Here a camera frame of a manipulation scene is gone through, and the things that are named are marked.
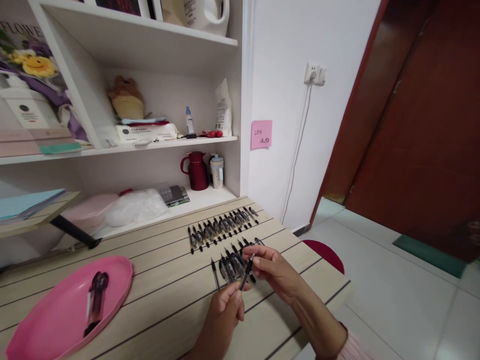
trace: sleeve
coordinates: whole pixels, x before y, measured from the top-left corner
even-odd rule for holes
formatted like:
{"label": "sleeve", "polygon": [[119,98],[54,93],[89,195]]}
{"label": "sleeve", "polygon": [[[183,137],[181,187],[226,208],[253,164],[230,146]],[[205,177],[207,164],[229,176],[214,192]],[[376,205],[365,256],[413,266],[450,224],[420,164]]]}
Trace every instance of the sleeve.
{"label": "sleeve", "polygon": [[374,357],[364,349],[358,338],[349,332],[348,329],[347,332],[348,337],[338,354],[337,360],[374,360]]}

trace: red stool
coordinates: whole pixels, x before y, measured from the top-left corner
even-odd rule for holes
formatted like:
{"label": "red stool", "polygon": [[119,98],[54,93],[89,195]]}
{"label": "red stool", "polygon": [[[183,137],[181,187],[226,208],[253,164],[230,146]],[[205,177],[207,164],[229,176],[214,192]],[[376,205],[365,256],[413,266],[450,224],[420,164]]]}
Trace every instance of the red stool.
{"label": "red stool", "polygon": [[303,240],[305,245],[320,255],[326,260],[327,263],[332,265],[335,269],[345,275],[344,263],[340,260],[339,256],[329,248],[327,245],[315,240]]}

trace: wall socket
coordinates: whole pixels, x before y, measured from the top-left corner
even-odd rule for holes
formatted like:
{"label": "wall socket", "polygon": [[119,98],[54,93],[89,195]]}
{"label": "wall socket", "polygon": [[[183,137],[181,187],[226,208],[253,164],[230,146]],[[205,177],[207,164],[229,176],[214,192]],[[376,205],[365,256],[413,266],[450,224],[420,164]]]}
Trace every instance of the wall socket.
{"label": "wall socket", "polygon": [[303,83],[306,85],[316,85],[323,86],[325,84],[325,73],[326,70],[322,69],[320,65],[312,65],[311,63],[306,64],[305,77],[303,78]]}

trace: sticky note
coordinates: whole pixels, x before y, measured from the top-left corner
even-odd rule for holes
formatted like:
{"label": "sticky note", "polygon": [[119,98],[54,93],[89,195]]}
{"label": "sticky note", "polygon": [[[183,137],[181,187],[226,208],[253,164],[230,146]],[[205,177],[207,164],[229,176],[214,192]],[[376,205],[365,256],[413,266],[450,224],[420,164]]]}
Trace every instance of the sticky note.
{"label": "sticky note", "polygon": [[250,150],[272,146],[272,120],[251,122]]}

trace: shelf board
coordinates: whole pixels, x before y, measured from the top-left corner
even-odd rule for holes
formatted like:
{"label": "shelf board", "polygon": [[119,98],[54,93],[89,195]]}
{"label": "shelf board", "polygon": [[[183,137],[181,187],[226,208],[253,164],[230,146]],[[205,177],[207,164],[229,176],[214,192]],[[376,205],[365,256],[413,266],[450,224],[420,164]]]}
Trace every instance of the shelf board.
{"label": "shelf board", "polygon": [[68,0],[40,0],[100,64],[189,76],[217,72],[237,40],[120,11]]}
{"label": "shelf board", "polygon": [[115,153],[126,153],[133,151],[143,151],[143,150],[153,150],[153,149],[163,149],[163,148],[176,148],[183,146],[194,146],[194,145],[203,145],[203,144],[215,144],[215,143],[224,143],[237,141],[238,136],[230,137],[197,137],[195,139],[177,139],[177,140],[163,140],[157,143],[151,142],[145,146],[134,146],[133,144],[120,144],[117,147],[107,147],[102,149],[87,149],[76,152],[64,152],[59,154],[50,154],[50,155],[25,155],[25,156],[10,156],[10,157],[0,157],[0,165],[8,164],[20,164],[20,163],[31,163],[45,160],[55,160],[55,159],[66,159],[66,158],[79,158],[85,156],[93,155],[105,155],[105,154],[115,154]]}
{"label": "shelf board", "polygon": [[93,237],[95,239],[106,238],[121,234],[123,232],[129,232],[137,228],[141,228],[150,224],[154,224],[169,218],[176,217],[178,215],[186,214],[198,209],[209,207],[215,204],[223,203],[232,199],[235,199],[237,196],[232,193],[228,188],[223,187],[221,189],[214,189],[211,185],[202,191],[193,191],[189,186],[185,186],[190,202],[180,204],[174,207],[169,208],[169,212],[154,218],[149,221],[143,221],[139,223],[131,223],[125,226],[105,226],[99,231],[97,231]]}

